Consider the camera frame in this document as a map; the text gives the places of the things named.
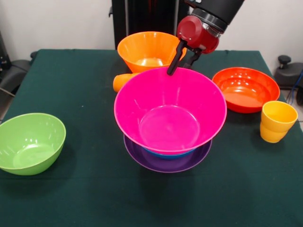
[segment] white wall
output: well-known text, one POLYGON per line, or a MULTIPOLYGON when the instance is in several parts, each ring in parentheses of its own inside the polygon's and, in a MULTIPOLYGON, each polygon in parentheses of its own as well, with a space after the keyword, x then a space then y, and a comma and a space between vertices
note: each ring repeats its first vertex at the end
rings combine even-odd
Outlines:
MULTIPOLYGON (((41 48, 114 49, 111 0, 0 0, 0 30, 12 60, 41 48)), ((220 50, 260 50, 303 61, 303 0, 245 0, 220 50)))
POLYGON ((111 0, 0 0, 0 31, 10 58, 41 48, 114 49, 111 0))
POLYGON ((272 72, 281 54, 303 62, 303 0, 245 0, 218 49, 259 50, 272 72))

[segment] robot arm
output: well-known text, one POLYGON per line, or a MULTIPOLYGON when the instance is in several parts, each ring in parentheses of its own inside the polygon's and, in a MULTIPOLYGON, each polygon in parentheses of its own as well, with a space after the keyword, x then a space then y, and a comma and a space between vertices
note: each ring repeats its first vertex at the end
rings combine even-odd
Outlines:
POLYGON ((175 72, 184 48, 194 53, 185 68, 190 68, 202 53, 213 52, 219 44, 220 36, 243 2, 244 0, 185 0, 194 10, 178 24, 177 37, 180 42, 167 74, 172 75, 175 72))

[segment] green bowl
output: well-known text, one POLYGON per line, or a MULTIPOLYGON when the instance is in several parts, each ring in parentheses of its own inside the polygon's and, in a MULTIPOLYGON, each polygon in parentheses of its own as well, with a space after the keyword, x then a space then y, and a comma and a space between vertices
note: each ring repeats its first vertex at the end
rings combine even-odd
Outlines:
POLYGON ((0 124, 0 168, 35 175, 60 155, 66 136, 62 121, 45 113, 28 113, 0 124))

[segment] orange bowl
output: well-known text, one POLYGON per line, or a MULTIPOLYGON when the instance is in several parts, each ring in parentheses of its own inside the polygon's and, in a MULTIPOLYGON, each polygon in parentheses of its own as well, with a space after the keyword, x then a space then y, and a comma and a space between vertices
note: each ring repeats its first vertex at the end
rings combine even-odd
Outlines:
POLYGON ((242 114, 262 110, 264 103, 280 96, 278 84, 258 70, 234 67, 219 71, 213 82, 222 90, 227 108, 242 114))
POLYGON ((179 39, 163 32, 139 32, 125 37, 118 54, 134 73, 167 67, 176 55, 179 39))

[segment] blue bowl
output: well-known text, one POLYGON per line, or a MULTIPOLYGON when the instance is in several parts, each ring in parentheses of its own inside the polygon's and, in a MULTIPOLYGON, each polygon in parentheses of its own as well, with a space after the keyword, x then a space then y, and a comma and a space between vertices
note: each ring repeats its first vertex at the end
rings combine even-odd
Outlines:
POLYGON ((156 157, 159 157, 159 158, 162 158, 162 159, 166 159, 166 160, 173 160, 173 159, 177 159, 177 158, 181 158, 181 157, 185 157, 187 155, 190 155, 192 152, 194 152, 195 149, 192 149, 190 151, 187 151, 183 154, 179 154, 179 155, 162 155, 162 154, 158 154, 158 153, 155 153, 151 150, 148 150, 146 148, 144 148, 148 153, 150 153, 151 155, 154 155, 156 157))

